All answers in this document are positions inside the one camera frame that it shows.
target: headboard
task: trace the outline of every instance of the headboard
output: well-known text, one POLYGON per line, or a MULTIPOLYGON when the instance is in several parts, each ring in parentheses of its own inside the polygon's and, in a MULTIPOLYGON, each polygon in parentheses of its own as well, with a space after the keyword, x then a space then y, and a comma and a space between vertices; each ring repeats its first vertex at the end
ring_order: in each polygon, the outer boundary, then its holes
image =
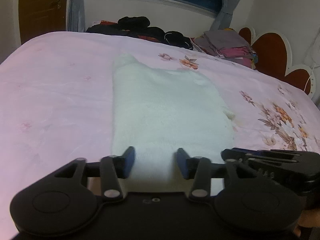
MULTIPOLYGON (((258 62, 256 69, 268 76, 275 77, 304 90, 311 68, 304 64, 292 66, 292 51, 287 38, 278 31, 263 32, 256 36, 252 27, 239 31, 256 51, 258 62)), ((312 98, 316 91, 316 78, 312 74, 306 87, 306 94, 312 98)))

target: hand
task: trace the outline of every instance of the hand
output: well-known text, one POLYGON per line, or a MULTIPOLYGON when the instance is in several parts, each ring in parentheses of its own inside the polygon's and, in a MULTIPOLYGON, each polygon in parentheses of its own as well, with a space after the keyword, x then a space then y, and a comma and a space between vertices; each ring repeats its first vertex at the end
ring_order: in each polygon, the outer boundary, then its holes
POLYGON ((300 236, 300 227, 313 228, 320 227, 320 208, 312 210, 304 210, 298 220, 298 224, 294 229, 294 233, 300 236))

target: door handle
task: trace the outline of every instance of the door handle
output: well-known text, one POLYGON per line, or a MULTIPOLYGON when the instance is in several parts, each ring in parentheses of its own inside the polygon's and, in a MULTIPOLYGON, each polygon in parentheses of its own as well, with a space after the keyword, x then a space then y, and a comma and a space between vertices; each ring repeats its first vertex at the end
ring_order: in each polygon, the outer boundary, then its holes
POLYGON ((50 3, 50 7, 57 6, 57 9, 59 10, 61 8, 61 0, 56 0, 50 3))

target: pile of clothes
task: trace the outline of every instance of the pile of clothes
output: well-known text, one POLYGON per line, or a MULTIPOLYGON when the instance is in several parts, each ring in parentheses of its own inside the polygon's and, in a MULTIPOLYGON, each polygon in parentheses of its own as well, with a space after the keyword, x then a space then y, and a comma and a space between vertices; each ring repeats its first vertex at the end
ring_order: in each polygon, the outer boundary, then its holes
POLYGON ((149 27, 147 17, 124 17, 117 23, 101 22, 87 29, 87 33, 101 33, 105 35, 128 36, 171 46, 193 50, 190 38, 176 31, 164 32, 159 27, 149 27))
POLYGON ((206 31, 192 41, 194 47, 200 52, 252 69, 255 69, 255 63, 258 62, 257 54, 250 44, 233 29, 206 31))

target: floral print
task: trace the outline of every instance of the floral print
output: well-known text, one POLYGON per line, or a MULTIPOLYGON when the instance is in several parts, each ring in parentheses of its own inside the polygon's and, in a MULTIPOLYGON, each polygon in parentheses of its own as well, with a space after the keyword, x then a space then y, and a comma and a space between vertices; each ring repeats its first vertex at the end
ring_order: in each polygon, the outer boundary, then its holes
POLYGON ((185 59, 179 59, 179 62, 187 67, 193 68, 193 69, 198 69, 197 63, 195 63, 196 59, 195 58, 188 58, 187 56, 184 56, 185 59))
POLYGON ((175 57, 170 57, 166 53, 160 53, 158 56, 161 57, 161 60, 163 61, 177 60, 175 57))
MULTIPOLYGON (((278 91, 281 95, 287 94, 285 90, 278 87, 278 91)), ((309 133, 306 131, 304 125, 306 124, 304 118, 299 113, 296 102, 292 100, 286 100, 286 105, 292 113, 288 113, 283 107, 279 106, 275 102, 271 102, 270 107, 263 105, 262 103, 254 102, 246 92, 240 91, 243 99, 250 103, 252 106, 261 110, 259 115, 263 118, 258 119, 264 126, 268 127, 267 134, 261 134, 262 141, 265 145, 273 147, 277 143, 281 145, 283 150, 303 150, 307 151, 310 148, 310 140, 315 140, 316 144, 320 142, 315 137, 310 138, 309 133), (295 114, 299 123, 295 125, 293 123, 291 114, 295 114)))

